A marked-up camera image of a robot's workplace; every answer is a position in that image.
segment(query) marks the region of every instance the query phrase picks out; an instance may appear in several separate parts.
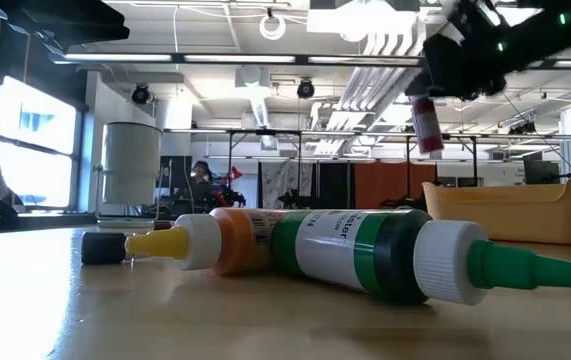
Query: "security camera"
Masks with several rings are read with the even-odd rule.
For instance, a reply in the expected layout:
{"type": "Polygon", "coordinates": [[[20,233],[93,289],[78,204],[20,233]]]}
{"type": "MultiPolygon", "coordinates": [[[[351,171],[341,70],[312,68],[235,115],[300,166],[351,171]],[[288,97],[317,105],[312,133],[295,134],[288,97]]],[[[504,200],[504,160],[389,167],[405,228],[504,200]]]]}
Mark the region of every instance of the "security camera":
{"type": "Polygon", "coordinates": [[[303,79],[301,84],[298,85],[298,91],[296,91],[299,99],[309,99],[314,96],[314,85],[312,85],[312,80],[303,79]]]}
{"type": "Polygon", "coordinates": [[[154,100],[154,96],[149,92],[149,84],[137,84],[132,93],[132,101],[135,104],[147,105],[154,100]]]}

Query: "orange bottle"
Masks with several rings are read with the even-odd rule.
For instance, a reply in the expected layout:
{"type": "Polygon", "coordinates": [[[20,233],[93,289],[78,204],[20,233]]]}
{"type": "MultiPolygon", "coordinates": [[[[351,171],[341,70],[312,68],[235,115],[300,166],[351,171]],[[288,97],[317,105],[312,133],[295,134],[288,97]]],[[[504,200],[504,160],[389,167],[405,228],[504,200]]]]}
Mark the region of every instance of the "orange bottle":
{"type": "Polygon", "coordinates": [[[179,217],[174,227],[127,239],[129,253],[171,257],[183,270],[213,269],[221,276],[270,268],[270,237],[289,211],[217,208],[179,217]]]}

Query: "desk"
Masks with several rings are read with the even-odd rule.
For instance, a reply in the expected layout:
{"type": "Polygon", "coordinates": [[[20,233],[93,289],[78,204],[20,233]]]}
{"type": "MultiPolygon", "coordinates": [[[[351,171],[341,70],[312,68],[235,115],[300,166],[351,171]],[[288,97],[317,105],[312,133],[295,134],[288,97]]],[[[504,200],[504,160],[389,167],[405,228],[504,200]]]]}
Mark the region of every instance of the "desk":
{"type": "MultiPolygon", "coordinates": [[[[82,229],[0,234],[0,359],[571,359],[571,289],[393,307],[165,259],[81,267],[82,229]]],[[[571,247],[532,246],[571,260],[571,247]]]]}

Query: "white bottle cap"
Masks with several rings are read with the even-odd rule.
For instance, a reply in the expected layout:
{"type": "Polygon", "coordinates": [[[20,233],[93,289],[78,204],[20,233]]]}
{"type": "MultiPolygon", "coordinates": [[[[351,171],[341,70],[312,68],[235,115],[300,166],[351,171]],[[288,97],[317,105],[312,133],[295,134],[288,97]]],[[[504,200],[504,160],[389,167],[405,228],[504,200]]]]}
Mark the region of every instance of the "white bottle cap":
{"type": "Polygon", "coordinates": [[[210,269],[221,255],[223,238],[216,219],[209,214],[187,214],[176,219],[175,225],[188,234],[188,255],[178,260],[183,270],[210,269]]]}
{"type": "Polygon", "coordinates": [[[434,220],[426,223],[414,246],[414,274],[418,287],[430,298],[476,305],[487,291],[474,287],[467,275],[467,255],[485,231],[469,221],[434,220]]]}

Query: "green bottle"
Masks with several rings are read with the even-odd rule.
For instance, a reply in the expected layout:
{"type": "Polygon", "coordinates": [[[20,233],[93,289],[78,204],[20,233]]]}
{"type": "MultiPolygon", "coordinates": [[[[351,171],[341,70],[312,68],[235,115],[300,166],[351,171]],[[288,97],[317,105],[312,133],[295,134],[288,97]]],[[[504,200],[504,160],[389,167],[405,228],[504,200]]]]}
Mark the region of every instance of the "green bottle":
{"type": "Polygon", "coordinates": [[[293,212],[274,229],[272,252],[286,273],[400,304],[475,305],[493,287],[571,287],[570,262],[497,245],[473,222],[414,209],[293,212]]]}

